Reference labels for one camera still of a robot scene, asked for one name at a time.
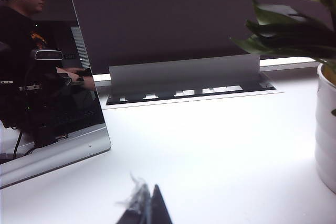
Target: monitor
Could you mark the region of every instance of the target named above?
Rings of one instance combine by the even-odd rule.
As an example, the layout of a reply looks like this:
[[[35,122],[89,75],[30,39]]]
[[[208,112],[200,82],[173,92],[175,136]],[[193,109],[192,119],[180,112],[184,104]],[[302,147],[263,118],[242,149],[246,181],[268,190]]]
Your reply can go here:
[[[72,0],[0,1],[0,187],[111,147]]]

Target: black object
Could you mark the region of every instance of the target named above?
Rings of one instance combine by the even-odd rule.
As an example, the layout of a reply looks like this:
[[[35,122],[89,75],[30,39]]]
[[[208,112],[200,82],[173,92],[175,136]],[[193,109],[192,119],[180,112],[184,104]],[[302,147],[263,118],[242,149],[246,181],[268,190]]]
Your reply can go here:
[[[154,186],[152,198],[148,190],[141,188],[133,199],[136,200],[124,212],[117,224],[172,224],[158,185]]]
[[[15,148],[14,148],[13,159],[16,159],[16,152],[17,152],[17,148],[19,147],[22,134],[23,134],[23,131],[20,132],[19,138],[17,139],[16,145],[15,145]]]

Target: desk surface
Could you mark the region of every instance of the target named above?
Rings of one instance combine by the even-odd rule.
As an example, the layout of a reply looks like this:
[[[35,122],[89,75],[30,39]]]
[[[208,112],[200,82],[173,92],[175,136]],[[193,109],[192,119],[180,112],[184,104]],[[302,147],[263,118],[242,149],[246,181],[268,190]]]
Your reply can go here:
[[[130,173],[177,223],[336,223],[314,161],[316,70],[268,72],[284,93],[105,109],[112,150],[1,190],[1,224],[115,223]]]

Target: potted plant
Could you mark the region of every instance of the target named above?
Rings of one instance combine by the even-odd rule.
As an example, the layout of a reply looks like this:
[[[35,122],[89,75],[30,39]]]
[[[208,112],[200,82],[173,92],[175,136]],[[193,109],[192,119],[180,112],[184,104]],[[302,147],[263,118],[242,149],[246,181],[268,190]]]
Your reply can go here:
[[[290,6],[253,0],[258,22],[246,21],[253,35],[232,40],[250,54],[310,57],[321,63],[315,157],[321,179],[336,193],[336,0],[309,1],[319,1],[330,11],[333,29]]]

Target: black t-shirt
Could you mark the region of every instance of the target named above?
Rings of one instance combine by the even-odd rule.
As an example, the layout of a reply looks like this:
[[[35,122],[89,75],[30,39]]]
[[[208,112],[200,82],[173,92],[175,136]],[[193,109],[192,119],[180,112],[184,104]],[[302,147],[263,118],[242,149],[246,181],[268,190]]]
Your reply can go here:
[[[0,72],[12,79],[24,77],[31,50],[49,49],[35,22],[7,6],[0,6],[0,41],[11,47],[0,55]]]

